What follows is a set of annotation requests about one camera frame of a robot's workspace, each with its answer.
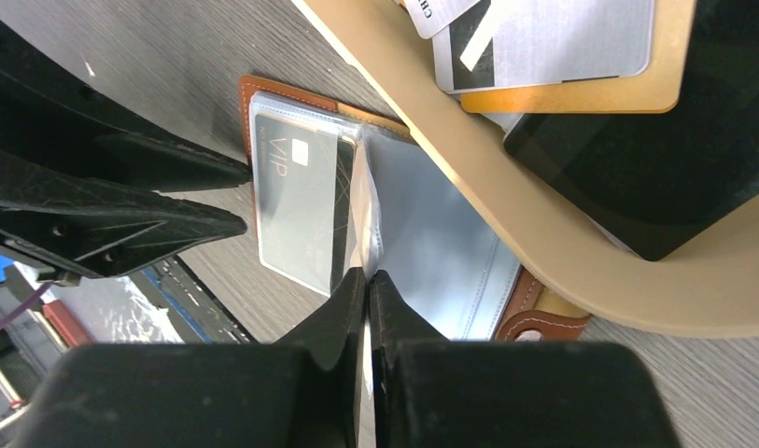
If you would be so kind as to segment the cream oval tray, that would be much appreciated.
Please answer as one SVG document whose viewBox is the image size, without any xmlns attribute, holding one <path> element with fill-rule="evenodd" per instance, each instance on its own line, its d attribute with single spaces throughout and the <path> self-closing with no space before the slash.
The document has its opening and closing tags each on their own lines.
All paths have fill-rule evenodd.
<svg viewBox="0 0 759 448">
<path fill-rule="evenodd" d="M 549 288 L 635 329 L 759 336 L 759 196 L 666 259 L 640 259 L 613 246 L 574 205 L 512 161 L 497 126 L 437 88 L 431 52 L 394 2 L 300 1 L 297 9 Z"/>
</svg>

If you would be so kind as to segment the brown leather card holder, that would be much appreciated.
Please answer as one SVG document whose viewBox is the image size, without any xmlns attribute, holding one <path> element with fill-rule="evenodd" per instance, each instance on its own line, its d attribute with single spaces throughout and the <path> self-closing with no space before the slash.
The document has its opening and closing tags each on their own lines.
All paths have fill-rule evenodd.
<svg viewBox="0 0 759 448">
<path fill-rule="evenodd" d="M 344 273 L 388 272 L 406 302 L 452 340 L 573 340 L 590 322 L 521 264 L 406 126 L 264 77 L 240 77 L 238 90 L 255 225 L 252 117 L 339 123 L 356 141 Z"/>
</svg>

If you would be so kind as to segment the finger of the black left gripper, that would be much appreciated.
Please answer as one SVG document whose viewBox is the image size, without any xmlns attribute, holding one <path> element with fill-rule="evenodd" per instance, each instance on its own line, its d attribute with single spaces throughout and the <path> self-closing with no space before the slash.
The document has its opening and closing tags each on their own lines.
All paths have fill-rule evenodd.
<svg viewBox="0 0 759 448">
<path fill-rule="evenodd" d="M 61 174 L 162 192 L 234 188 L 252 178 L 245 163 L 109 99 L 1 20 L 0 151 Z"/>
<path fill-rule="evenodd" d="M 117 277 L 246 229 L 210 205 L 61 174 L 0 150 L 0 253 L 25 264 Z"/>
</svg>

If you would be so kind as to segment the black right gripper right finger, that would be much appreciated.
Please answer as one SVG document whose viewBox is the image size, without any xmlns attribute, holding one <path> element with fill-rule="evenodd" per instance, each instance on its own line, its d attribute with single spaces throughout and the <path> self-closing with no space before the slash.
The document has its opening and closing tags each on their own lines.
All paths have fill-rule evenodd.
<svg viewBox="0 0 759 448">
<path fill-rule="evenodd" d="M 452 342 L 388 273 L 367 286 L 380 447 L 677 447 L 654 380 L 596 342 Z"/>
</svg>

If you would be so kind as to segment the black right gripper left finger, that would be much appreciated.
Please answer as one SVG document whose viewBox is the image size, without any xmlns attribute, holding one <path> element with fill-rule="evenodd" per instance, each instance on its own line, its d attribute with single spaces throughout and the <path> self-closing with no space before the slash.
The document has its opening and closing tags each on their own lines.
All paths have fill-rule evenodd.
<svg viewBox="0 0 759 448">
<path fill-rule="evenodd" d="M 274 343 L 86 344 L 39 387 L 15 447 L 354 447 L 366 278 Z"/>
</svg>

